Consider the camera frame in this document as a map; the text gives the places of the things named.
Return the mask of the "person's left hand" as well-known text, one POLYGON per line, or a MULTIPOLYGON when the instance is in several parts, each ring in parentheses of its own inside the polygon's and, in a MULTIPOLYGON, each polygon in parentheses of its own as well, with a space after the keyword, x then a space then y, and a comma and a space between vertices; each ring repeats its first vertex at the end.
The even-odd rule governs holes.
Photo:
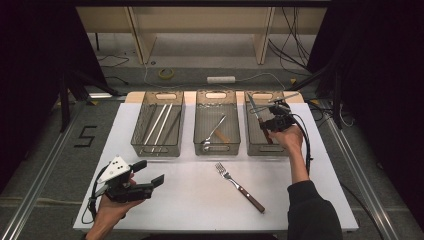
POLYGON ((143 200, 126 203, 111 201, 107 196, 103 196, 95 218, 95 223, 102 226, 115 226, 127 212, 143 203, 143 200))

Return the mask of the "smoky clear plastic bin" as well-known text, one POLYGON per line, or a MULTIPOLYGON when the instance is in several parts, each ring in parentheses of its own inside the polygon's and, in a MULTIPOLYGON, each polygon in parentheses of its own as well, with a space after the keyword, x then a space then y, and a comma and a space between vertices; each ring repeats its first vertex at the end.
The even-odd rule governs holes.
POLYGON ((199 156, 235 156, 238 154, 241 137, 235 91, 198 90, 196 92, 193 143, 195 153, 199 156), (213 134, 209 150, 203 152, 202 141, 209 136, 223 115, 226 118, 218 129, 230 139, 230 143, 223 143, 213 134))
POLYGON ((136 154, 140 157, 178 157, 180 155, 180 146, 181 146, 181 136, 182 136, 182 116, 185 111, 185 104, 184 104, 184 93, 182 91, 174 91, 174 92, 146 92, 144 94, 144 98, 142 101, 142 105, 140 108, 140 112, 137 118, 137 122, 135 125, 135 129, 133 131, 133 136, 131 139, 131 145, 133 146, 136 154), (159 142, 157 145, 154 144, 156 137, 158 135, 159 129, 162 125, 162 122, 164 120, 165 114, 169 108, 169 105, 173 103, 173 108, 171 110, 171 113, 169 115, 168 121, 165 125, 165 128, 162 132, 162 135, 159 139, 159 142), (144 144, 142 141, 143 135, 145 133, 146 124, 149 118, 149 114, 151 111, 151 106, 153 104, 157 104, 157 109, 154 114, 153 120, 151 122, 148 134, 159 115, 160 111, 162 110, 162 107, 164 104, 167 104, 167 107, 160 118, 160 121, 158 125, 156 126, 156 129, 154 133, 152 134, 149 142, 147 145, 144 144), (181 112, 181 119, 179 124, 179 136, 178 136, 178 142, 176 145, 166 145, 164 143, 165 136, 168 132, 168 129, 173 121, 173 118, 175 115, 181 112))
POLYGON ((253 97, 263 121, 271 120, 274 117, 268 109, 269 106, 274 104, 274 100, 283 98, 286 102, 288 95, 282 91, 246 91, 244 93, 247 154, 249 156, 286 156, 286 151, 279 145, 277 140, 272 139, 273 144, 271 145, 267 143, 263 132, 259 128, 257 118, 252 112, 247 96, 248 93, 253 97))

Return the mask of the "wooden-handled clear spoon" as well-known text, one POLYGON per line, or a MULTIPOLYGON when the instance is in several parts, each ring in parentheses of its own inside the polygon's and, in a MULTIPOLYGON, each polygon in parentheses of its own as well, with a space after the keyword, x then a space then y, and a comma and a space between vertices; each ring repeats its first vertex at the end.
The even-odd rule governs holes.
POLYGON ((230 139, 224 135, 219 129, 214 131, 214 134, 223 142, 223 143, 230 143, 230 139))

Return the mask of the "brown-handled metal fork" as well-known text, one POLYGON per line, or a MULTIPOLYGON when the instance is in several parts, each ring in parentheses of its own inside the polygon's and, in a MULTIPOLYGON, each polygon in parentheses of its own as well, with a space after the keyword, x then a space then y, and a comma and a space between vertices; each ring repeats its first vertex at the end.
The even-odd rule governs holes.
POLYGON ((265 212, 265 207, 259 203, 243 186, 241 186, 239 183, 237 183, 230 173, 226 170, 226 168, 222 165, 221 162, 218 162, 215 164, 215 168, 217 169, 218 173, 226 180, 231 182, 234 187, 260 212, 265 212))

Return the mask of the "black metal stand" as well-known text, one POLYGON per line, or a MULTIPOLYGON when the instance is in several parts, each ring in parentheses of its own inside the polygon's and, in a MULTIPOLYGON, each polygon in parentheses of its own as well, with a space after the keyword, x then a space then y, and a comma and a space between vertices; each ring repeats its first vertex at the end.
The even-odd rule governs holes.
POLYGON ((86 85, 95 86, 112 96, 120 96, 120 93, 109 87, 106 82, 98 81, 86 73, 77 70, 65 72, 59 79, 62 116, 61 132, 66 130, 71 120, 68 95, 72 94, 77 101, 87 101, 89 99, 89 93, 85 88, 86 85))
POLYGON ((338 73, 334 64, 327 64, 324 68, 308 76, 301 83, 297 83, 289 88, 289 91, 297 91, 303 87, 312 84, 316 80, 332 83, 332 96, 333 96, 333 121, 339 129, 342 129, 341 117, 341 76, 338 73))

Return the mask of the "white table cover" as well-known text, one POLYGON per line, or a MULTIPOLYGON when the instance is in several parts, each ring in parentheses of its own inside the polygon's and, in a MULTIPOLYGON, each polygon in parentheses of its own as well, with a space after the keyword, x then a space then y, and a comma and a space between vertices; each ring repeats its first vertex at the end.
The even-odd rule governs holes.
MULTIPOLYGON (((357 221, 340 186, 309 107, 289 103, 293 113, 306 124, 310 139, 310 178, 319 194, 336 209, 343 231, 358 229, 357 221)), ((96 175, 116 155, 127 163, 139 161, 130 139, 141 104, 121 104, 98 166, 96 175)), ((197 156, 193 133, 195 104, 186 104, 181 154, 178 158, 149 159, 145 169, 135 174, 138 183, 165 175, 151 199, 131 209, 115 231, 159 232, 280 232, 288 227, 291 184, 287 157, 248 156, 246 151, 244 106, 238 105, 242 142, 236 156, 197 156), (232 183, 219 175, 216 162, 222 162, 234 180, 246 188, 264 207, 260 213, 232 183)))

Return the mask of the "metal spoon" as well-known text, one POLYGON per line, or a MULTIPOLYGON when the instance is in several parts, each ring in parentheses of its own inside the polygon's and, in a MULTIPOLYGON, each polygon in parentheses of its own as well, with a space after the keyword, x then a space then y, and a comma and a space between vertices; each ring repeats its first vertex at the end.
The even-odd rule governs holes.
POLYGON ((211 132, 209 133, 209 136, 204 139, 202 141, 202 151, 203 152, 207 152, 209 150, 210 144, 211 144, 211 138, 212 135, 214 134, 214 132, 219 128, 219 126, 223 123, 223 121, 225 120, 226 116, 223 115, 220 120, 218 121, 218 123, 214 126, 214 128, 211 130, 211 132))

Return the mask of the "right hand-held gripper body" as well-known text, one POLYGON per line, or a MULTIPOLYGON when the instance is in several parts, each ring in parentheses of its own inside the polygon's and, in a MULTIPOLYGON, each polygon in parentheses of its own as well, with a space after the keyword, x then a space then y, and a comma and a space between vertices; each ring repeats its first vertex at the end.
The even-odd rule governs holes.
POLYGON ((275 121, 274 131, 284 131, 296 123, 293 117, 290 106, 284 101, 283 98, 277 98, 274 100, 274 104, 278 104, 282 109, 281 115, 274 115, 272 118, 275 121))

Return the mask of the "white power strip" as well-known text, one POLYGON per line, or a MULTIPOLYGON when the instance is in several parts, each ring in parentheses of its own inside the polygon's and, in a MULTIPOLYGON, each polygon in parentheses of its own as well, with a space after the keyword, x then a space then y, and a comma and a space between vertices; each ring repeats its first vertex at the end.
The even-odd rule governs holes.
POLYGON ((209 76, 206 80, 208 84, 233 84, 236 82, 234 76, 209 76))

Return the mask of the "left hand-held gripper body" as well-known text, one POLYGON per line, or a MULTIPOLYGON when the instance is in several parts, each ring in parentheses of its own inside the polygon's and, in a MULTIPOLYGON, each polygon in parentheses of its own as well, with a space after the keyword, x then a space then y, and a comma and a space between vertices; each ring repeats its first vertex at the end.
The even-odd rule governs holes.
POLYGON ((99 184, 104 184, 98 195, 105 194, 111 201, 118 203, 149 199, 154 190, 151 183, 133 183, 131 175, 136 172, 130 169, 131 165, 117 155, 97 180, 99 184))

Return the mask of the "metal floor rail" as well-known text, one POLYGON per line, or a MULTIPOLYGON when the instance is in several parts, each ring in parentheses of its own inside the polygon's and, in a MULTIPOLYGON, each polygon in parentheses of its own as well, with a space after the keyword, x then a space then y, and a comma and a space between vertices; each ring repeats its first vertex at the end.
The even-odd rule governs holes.
POLYGON ((361 193, 362 200, 357 198, 357 202, 361 204, 373 222, 381 240, 400 240, 387 211, 384 209, 365 171, 360 166, 360 162, 354 154, 347 137, 335 122, 335 119, 340 116, 340 107, 336 107, 331 113, 325 113, 324 116, 326 117, 325 123, 329 126, 333 138, 337 142, 338 148, 342 152, 343 158, 361 193))
POLYGON ((84 102, 77 102, 70 115, 70 120, 65 129, 59 133, 48 157, 44 161, 36 178, 24 198, 20 201, 17 210, 7 224, 5 231, 0 235, 0 240, 17 240, 24 228, 44 186, 46 185, 53 169, 61 155, 67 140, 74 128, 75 122, 85 108, 84 102))

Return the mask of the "beige wooden desk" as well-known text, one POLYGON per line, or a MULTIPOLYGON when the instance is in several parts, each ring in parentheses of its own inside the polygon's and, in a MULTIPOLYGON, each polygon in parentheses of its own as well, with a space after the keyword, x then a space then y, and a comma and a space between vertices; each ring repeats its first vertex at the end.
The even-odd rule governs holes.
POLYGON ((300 34, 319 32, 326 9, 301 7, 79 7, 88 33, 130 33, 140 63, 151 56, 159 33, 250 34, 256 61, 265 63, 268 39, 287 34, 287 20, 297 22, 300 34))

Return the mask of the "dark curtain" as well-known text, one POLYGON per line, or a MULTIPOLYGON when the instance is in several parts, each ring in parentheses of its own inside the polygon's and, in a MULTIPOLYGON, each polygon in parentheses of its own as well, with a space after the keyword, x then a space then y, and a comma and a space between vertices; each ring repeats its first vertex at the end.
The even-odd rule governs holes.
POLYGON ((74 6, 0 0, 0 192, 78 73, 106 82, 74 6))
POLYGON ((424 0, 330 0, 308 68, 343 41, 341 99, 424 230, 424 0))

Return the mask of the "brown-handled metal knife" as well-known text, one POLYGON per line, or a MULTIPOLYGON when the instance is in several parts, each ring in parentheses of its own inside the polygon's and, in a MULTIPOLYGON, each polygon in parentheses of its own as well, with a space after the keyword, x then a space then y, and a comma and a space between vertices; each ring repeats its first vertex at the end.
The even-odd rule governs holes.
POLYGON ((248 96, 248 99, 249 99, 249 102, 250 102, 250 105, 251 105, 251 108, 252 108, 252 112, 257 118, 259 128, 263 132, 267 143, 270 144, 270 145, 273 144, 273 140, 269 137, 268 130, 266 128, 262 127, 262 124, 263 124, 264 121, 263 121, 263 118, 261 117, 261 115, 258 113, 257 106, 256 106, 256 103, 255 103, 253 97, 249 93, 247 94, 247 96, 248 96))

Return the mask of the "person's right hand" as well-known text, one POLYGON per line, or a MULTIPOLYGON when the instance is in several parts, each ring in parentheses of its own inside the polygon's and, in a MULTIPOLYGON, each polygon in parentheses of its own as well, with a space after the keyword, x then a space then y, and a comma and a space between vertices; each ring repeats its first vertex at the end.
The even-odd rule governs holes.
POLYGON ((301 151, 303 134, 298 126, 291 126, 282 132, 271 132, 270 137, 276 139, 289 153, 301 151))

